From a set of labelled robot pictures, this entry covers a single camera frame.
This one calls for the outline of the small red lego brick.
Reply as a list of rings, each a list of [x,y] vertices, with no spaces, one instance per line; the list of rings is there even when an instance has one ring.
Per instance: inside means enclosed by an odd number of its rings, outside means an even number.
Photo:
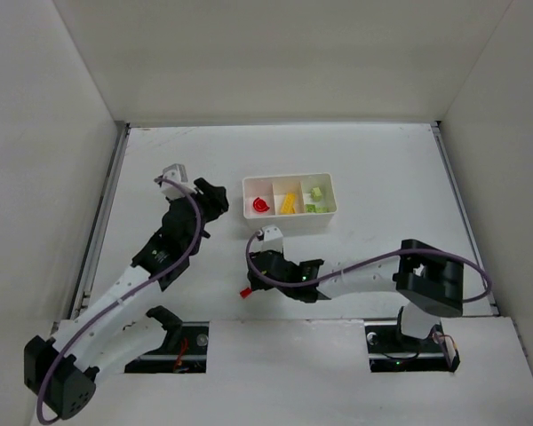
[[[241,298],[246,298],[246,297],[250,296],[251,294],[252,294],[252,289],[251,288],[246,288],[246,289],[244,289],[244,290],[242,290],[240,292]]]

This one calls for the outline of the red arch lego piece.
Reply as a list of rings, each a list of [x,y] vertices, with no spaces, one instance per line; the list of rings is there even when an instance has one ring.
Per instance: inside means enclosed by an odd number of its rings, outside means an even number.
[[[270,210],[270,206],[261,197],[257,197],[253,200],[252,208],[257,213],[266,213]]]

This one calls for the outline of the long yellow lego brick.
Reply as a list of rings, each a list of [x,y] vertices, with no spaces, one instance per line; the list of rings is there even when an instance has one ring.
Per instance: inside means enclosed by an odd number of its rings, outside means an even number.
[[[296,213],[295,210],[295,201],[297,195],[295,193],[286,193],[282,199],[280,206],[281,215],[293,215]]]

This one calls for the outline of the light green lego brick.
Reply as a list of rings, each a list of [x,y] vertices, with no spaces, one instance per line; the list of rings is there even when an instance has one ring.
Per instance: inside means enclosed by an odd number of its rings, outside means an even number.
[[[305,205],[305,212],[310,214],[325,214],[325,213],[328,213],[329,210],[326,206],[324,205],[317,205],[317,204],[310,204],[310,203],[307,203]]]

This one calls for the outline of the yellow-green lego piece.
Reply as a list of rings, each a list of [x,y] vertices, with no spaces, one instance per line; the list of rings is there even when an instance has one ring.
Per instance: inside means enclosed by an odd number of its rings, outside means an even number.
[[[319,202],[319,201],[322,201],[323,198],[324,198],[324,191],[321,189],[321,187],[317,186],[317,187],[314,187],[311,191],[310,191],[310,196],[312,198],[312,200],[314,202]]]

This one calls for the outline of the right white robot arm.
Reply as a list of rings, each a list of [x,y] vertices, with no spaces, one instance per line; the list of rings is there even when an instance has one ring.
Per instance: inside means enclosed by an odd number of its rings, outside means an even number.
[[[398,250],[358,264],[327,264],[321,259],[298,264],[280,250],[245,253],[250,291],[276,289],[305,304],[369,293],[395,293],[402,306],[402,335],[424,339],[441,318],[459,318],[464,310],[464,261],[417,240],[404,240]]]

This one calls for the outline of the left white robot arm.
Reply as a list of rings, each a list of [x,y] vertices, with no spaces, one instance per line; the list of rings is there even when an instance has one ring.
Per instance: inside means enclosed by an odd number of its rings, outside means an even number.
[[[42,425],[72,417],[87,391],[94,388],[95,367],[85,358],[95,343],[104,343],[141,310],[152,309],[158,297],[189,266],[189,259],[208,237],[204,227],[229,208],[227,190],[204,178],[194,190],[158,177],[174,188],[159,230],[132,259],[122,277],[59,335],[33,337],[24,348],[24,383],[36,394],[36,417]]]

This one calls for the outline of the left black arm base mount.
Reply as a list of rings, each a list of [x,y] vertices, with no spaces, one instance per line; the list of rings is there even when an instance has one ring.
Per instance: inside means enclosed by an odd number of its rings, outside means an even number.
[[[147,312],[165,331],[162,342],[152,351],[125,366],[126,374],[204,374],[207,370],[209,322],[184,322],[157,306]]]

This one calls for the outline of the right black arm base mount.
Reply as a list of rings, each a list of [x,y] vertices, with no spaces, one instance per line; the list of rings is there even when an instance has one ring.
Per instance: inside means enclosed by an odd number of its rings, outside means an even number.
[[[435,325],[424,339],[402,335],[394,324],[370,323],[365,327],[371,373],[445,372],[460,367],[459,350],[453,337]]]

